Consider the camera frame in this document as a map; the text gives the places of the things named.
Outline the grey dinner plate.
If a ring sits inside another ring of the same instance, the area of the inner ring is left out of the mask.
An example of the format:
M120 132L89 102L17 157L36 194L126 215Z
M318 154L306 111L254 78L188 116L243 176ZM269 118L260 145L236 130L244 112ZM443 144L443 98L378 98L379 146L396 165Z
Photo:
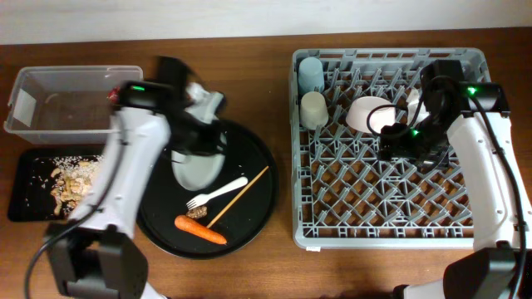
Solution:
M178 151L180 139L170 137L172 148L171 169L177 183L186 190L198 191L207 188L218 177L224 165L225 154L197 155Z

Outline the pink plastic bowl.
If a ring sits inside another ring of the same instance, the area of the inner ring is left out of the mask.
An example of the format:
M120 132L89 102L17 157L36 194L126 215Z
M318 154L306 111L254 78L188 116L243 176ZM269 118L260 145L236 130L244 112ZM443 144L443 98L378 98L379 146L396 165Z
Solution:
M356 131L371 133L367 127L367 117L370 117L370 126L377 133L381 132L385 125L393 125L396 122L396 110L389 100L376 96L363 96L356 99L350 106L346 116L347 124Z

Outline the white plastic fork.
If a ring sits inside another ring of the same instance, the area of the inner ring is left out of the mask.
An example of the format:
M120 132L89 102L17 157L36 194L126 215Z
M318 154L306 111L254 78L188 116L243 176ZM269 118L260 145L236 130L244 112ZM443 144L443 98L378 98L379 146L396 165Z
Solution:
M226 185L216 189L215 191L209 194L199 194L193 197L187 204L186 207L188 210L198 208L199 206L207 204L211 199L219 197L222 194L234 191L244 187L248 183L248 179L244 176L235 179L234 181L227 183Z

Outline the wooden chopstick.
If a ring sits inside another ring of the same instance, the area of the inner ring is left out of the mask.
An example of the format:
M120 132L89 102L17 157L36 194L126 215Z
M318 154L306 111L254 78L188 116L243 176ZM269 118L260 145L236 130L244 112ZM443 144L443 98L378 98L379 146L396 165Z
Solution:
M214 219L206 226L211 228L254 184L268 171L269 166L266 166L260 173L258 173L244 188L214 217Z

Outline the red snack wrapper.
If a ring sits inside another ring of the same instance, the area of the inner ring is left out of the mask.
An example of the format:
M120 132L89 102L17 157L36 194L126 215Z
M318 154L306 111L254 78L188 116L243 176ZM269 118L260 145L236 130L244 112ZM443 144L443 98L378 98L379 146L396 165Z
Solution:
M107 95L107 100L113 104L119 101L120 88L116 87Z

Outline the small white cup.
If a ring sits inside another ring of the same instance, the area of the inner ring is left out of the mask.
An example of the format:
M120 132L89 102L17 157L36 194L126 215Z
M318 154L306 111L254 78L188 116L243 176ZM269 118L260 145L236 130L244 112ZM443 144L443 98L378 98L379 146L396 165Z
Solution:
M301 99L300 122L308 130L324 127L328 122L328 109L324 96L316 91L306 93Z

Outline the light blue plastic cup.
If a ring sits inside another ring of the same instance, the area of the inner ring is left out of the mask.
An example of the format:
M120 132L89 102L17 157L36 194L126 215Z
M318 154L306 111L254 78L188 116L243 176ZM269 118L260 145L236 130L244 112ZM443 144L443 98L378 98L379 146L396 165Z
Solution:
M299 94L303 96L311 91L322 93L324 87L323 65L320 60L315 57L303 59L298 68Z

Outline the food scraps rice and nuts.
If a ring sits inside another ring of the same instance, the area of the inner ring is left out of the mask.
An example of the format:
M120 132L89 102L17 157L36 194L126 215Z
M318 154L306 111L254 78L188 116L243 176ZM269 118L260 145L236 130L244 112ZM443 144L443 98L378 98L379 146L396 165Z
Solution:
M74 155L47 160L52 169L39 175L40 190L52 202L52 215L67 217L88 195L99 172L102 156Z

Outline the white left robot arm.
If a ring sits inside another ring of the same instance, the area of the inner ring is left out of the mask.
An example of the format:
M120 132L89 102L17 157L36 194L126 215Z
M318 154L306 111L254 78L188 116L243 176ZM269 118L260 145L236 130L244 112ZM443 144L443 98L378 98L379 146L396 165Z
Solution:
M52 223L41 250L57 290L73 298L159 298L148 282L148 261L134 244L146 186L163 150L180 173L207 159L211 184L227 147L217 114L224 94L200 83L127 81L118 90L96 180L66 223Z

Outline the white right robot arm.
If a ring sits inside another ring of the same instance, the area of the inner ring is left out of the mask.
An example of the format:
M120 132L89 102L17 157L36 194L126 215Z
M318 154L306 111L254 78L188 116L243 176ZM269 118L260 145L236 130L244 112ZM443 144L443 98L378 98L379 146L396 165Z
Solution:
M421 122L385 126L381 160L439 164L451 147L461 167L474 222L474 252L450 264L441 280L400 286L398 298L529 298L531 204L516 163L510 111L494 83L438 76L424 85Z

